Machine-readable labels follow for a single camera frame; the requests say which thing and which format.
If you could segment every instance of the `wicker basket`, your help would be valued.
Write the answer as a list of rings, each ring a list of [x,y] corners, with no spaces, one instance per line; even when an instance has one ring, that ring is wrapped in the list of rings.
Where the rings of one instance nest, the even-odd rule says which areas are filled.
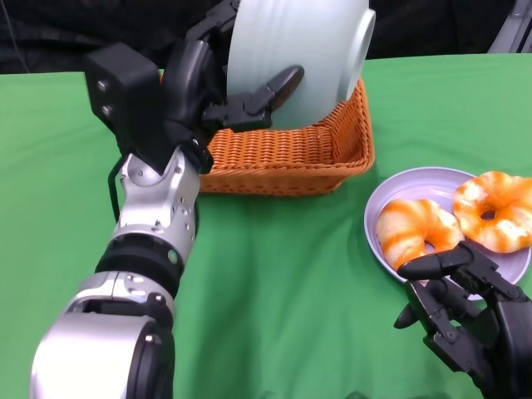
[[[323,121],[293,131],[219,131],[209,145],[214,166],[201,176],[207,193],[317,195],[367,171],[375,160],[362,79],[349,101]]]

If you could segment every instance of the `lavender plate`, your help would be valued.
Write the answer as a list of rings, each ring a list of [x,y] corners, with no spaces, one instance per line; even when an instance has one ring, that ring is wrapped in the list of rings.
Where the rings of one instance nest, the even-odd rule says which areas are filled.
[[[474,177],[473,175],[447,168],[427,167],[405,170],[382,182],[373,191],[364,212],[364,229],[373,253],[384,268],[397,280],[404,282],[396,271],[384,259],[375,227],[377,218],[386,204],[392,200],[434,200],[447,212],[452,213],[452,195],[455,190]],[[480,245],[476,247],[499,265],[498,272],[506,280],[517,284],[529,267],[531,248],[521,249],[512,254],[496,254]],[[471,300],[482,299],[471,295]]]

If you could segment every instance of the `donut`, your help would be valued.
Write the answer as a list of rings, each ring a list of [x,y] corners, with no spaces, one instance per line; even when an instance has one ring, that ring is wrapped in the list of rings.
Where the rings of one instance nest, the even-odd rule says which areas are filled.
[[[464,235],[492,252],[507,254],[532,245],[532,179],[486,172],[453,195]]]
[[[441,252],[464,239],[456,217],[431,199],[393,200],[379,214],[376,231],[384,258],[396,271],[427,255],[426,243]]]

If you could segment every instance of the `table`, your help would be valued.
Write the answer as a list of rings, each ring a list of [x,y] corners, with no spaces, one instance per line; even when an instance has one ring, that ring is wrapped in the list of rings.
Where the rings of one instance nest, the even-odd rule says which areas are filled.
[[[312,198],[202,195],[177,301],[175,398],[479,398],[419,325],[392,327],[406,299],[362,216],[380,182],[413,167],[532,175],[531,70],[521,54],[367,62],[369,172]],[[82,74],[0,76],[4,397],[27,397],[39,340],[106,247],[117,156]],[[530,273],[522,286],[532,294]]]

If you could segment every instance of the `black curtain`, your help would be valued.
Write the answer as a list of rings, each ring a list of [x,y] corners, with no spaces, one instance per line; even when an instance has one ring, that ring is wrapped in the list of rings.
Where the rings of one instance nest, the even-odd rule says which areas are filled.
[[[164,67],[175,39],[220,0],[3,1],[22,58],[32,72],[46,72],[80,71],[85,53],[114,42]],[[368,58],[487,52],[514,2],[370,0],[377,23]],[[0,73],[20,72],[0,12]]]

